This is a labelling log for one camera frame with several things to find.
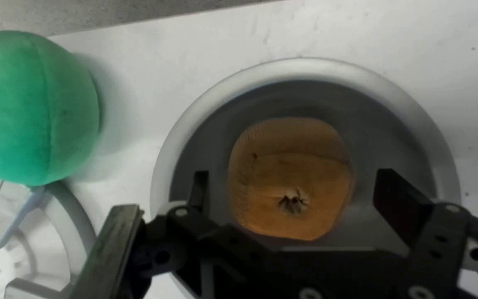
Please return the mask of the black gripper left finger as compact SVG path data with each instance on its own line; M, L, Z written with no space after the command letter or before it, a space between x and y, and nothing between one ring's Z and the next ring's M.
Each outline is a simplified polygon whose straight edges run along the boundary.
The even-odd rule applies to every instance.
M170 275L190 296L202 296L200 263L187 237L187 218L203 213L208 173L195 172L185 203L142 222L135 205L112 207L69 299L142 299L152 280Z

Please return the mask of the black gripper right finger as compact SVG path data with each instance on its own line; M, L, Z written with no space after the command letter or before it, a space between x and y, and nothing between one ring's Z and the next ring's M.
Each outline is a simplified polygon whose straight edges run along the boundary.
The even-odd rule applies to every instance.
M393 170L378 170L373 207L407 247L396 283L401 299L452 299L467 240L469 215L432 203Z

